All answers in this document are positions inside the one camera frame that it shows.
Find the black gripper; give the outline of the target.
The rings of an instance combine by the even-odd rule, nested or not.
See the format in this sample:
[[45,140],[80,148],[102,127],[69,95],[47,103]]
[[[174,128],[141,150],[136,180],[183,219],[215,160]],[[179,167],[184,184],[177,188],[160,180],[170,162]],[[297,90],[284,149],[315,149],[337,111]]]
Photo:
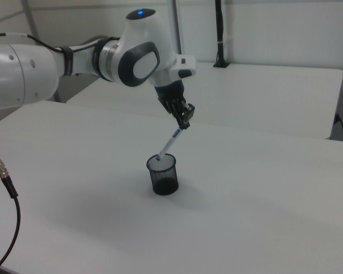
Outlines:
[[188,128],[189,120],[193,117],[195,107],[186,103],[184,98],[184,84],[181,80],[167,86],[155,87],[159,102],[165,110],[172,114],[180,127]]

